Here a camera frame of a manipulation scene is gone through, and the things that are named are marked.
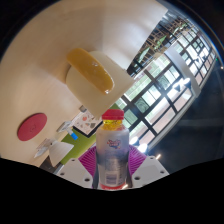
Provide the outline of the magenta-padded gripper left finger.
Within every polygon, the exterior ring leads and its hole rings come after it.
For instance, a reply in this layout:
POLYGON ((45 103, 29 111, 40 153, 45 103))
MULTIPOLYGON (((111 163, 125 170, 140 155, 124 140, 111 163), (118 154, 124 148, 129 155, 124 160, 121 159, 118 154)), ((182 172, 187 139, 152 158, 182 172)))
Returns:
POLYGON ((98 188, 96 147, 89 148, 79 158, 71 158, 57 172, 57 176, 84 188, 98 188))

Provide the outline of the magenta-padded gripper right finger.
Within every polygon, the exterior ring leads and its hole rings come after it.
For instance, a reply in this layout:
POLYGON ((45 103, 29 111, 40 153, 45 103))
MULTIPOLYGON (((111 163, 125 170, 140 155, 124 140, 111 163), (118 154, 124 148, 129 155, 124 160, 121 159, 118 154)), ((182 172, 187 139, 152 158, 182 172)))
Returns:
POLYGON ((168 176, 168 171, 155 156, 146 156, 130 145, 128 170, 132 188, 140 188, 168 176))

